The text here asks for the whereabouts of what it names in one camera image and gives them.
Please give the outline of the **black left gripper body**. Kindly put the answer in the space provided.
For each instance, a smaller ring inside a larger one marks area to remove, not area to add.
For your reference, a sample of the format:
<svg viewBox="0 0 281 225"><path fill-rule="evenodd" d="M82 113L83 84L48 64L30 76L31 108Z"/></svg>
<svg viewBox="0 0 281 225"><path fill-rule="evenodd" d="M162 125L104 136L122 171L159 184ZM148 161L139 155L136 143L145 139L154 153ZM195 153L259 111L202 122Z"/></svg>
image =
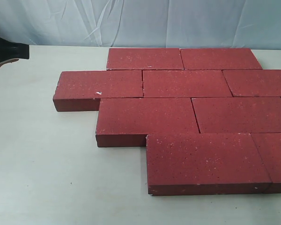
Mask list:
<svg viewBox="0 0 281 225"><path fill-rule="evenodd" d="M0 37L0 67L19 59L30 58L30 46L23 43L10 42Z"/></svg>

